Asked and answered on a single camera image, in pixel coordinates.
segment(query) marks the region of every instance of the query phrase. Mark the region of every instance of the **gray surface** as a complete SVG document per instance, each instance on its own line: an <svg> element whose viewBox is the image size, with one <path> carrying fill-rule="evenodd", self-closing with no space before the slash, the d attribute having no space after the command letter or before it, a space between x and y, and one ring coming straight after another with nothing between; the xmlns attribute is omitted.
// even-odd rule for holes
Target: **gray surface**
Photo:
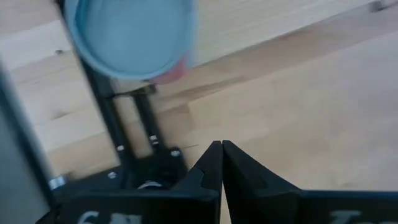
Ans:
<svg viewBox="0 0 398 224"><path fill-rule="evenodd" d="M6 77L1 72L0 78L4 89ZM35 223L48 208L17 148L3 107L0 105L0 223Z"/></svg>

